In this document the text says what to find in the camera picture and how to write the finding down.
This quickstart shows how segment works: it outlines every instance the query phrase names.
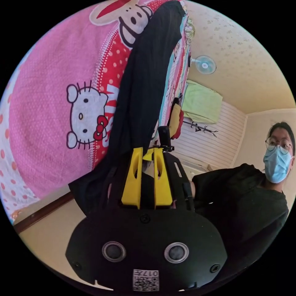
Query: glasses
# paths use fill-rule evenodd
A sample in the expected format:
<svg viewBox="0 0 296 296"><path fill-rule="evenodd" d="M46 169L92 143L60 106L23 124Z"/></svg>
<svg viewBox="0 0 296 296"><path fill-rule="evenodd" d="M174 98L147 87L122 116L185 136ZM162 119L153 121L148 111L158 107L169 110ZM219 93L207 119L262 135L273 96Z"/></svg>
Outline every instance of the glasses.
<svg viewBox="0 0 296 296"><path fill-rule="evenodd" d="M266 143L266 148L269 151L272 151L277 145L279 145L280 151L283 154L288 154L290 150L290 146L292 147L292 145L287 139L281 139L280 141L276 141L274 138L270 137L265 141L265 143Z"/></svg>

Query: textured ceiling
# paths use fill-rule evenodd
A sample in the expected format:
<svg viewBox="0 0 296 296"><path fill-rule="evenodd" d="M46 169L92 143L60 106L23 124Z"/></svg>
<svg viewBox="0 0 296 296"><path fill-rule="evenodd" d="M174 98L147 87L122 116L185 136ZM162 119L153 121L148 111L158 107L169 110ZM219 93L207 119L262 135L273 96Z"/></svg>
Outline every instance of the textured ceiling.
<svg viewBox="0 0 296 296"><path fill-rule="evenodd" d="M217 65L213 74L203 75L192 64L189 79L217 91L245 114L296 107L281 70L251 34L209 7L186 4L195 27L192 58L207 55Z"/></svg>

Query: hand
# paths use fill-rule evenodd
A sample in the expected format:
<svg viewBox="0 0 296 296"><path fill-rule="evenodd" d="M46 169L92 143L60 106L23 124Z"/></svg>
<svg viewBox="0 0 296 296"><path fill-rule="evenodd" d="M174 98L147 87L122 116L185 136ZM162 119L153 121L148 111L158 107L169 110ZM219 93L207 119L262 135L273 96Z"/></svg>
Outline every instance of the hand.
<svg viewBox="0 0 296 296"><path fill-rule="evenodd" d="M191 187L191 192L192 192L192 198L195 198L195 185L192 181L190 181L190 187Z"/></svg>

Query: qr code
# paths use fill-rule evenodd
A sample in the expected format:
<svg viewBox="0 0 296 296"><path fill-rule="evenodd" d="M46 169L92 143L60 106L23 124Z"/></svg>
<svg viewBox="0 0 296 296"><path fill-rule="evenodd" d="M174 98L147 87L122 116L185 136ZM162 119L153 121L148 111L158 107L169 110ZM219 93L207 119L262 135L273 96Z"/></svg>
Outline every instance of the qr code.
<svg viewBox="0 0 296 296"><path fill-rule="evenodd" d="M159 291L158 270L134 269L133 290L144 292Z"/></svg>

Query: wall fan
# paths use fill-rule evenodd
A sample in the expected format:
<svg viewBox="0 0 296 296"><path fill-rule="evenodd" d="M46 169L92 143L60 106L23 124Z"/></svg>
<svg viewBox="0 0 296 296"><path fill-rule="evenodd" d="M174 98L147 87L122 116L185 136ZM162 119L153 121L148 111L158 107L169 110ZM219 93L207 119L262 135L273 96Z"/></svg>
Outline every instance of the wall fan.
<svg viewBox="0 0 296 296"><path fill-rule="evenodd" d="M207 55L200 55L196 59L191 59L197 70L202 74L213 74L216 69L216 63Z"/></svg>

